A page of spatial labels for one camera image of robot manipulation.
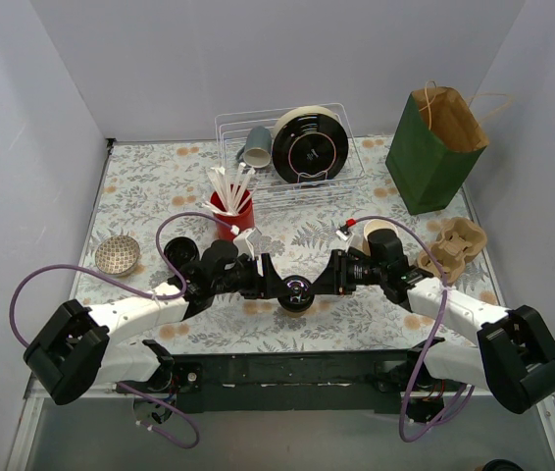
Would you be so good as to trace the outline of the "black plastic cup lid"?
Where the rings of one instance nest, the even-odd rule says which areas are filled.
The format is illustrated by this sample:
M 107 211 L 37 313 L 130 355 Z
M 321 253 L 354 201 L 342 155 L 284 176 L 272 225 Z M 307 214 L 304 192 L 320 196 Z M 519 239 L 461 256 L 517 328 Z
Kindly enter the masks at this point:
M 311 286 L 311 282 L 308 281 L 305 277 L 302 276 L 289 276 L 284 279 L 285 283 L 288 285 L 288 295 L 292 300 L 294 299 L 302 299 L 305 297 L 314 297 L 309 293 L 309 288 Z

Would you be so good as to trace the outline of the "brown paper coffee cup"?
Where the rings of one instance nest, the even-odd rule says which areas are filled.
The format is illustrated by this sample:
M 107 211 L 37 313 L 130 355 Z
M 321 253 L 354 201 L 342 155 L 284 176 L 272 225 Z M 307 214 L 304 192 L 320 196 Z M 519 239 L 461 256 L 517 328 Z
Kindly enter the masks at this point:
M 292 300 L 289 296 L 284 296 L 278 300 L 280 312 L 291 318 L 303 316 L 313 305 L 314 297 L 305 297 Z

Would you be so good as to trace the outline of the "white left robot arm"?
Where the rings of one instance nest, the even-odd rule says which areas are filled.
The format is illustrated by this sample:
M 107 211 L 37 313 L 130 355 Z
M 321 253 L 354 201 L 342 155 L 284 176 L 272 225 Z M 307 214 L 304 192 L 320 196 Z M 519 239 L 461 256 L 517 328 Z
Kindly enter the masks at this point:
M 215 295 L 237 292 L 245 298 L 272 299 L 290 290 L 268 254 L 254 258 L 217 240 L 202 255 L 180 255 L 180 275 L 146 296 L 107 304 L 58 307 L 26 348 L 25 364 L 58 405 L 71 403 L 92 386 L 129 382 L 143 392 L 168 390 L 174 358 L 140 335 L 178 323 L 208 309 Z

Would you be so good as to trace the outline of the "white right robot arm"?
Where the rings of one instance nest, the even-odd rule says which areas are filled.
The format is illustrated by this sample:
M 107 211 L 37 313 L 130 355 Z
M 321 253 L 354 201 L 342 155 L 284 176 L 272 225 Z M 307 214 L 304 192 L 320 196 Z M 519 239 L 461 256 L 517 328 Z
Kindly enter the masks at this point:
M 447 287 L 409 263 L 396 233 L 376 230 L 369 254 L 335 250 L 310 295 L 346 295 L 359 286 L 381 287 L 386 298 L 441 324 L 471 342 L 422 342 L 390 375 L 402 388 L 429 390 L 443 380 L 489 391 L 507 410 L 521 414 L 555 393 L 555 340 L 541 315 L 479 301 Z

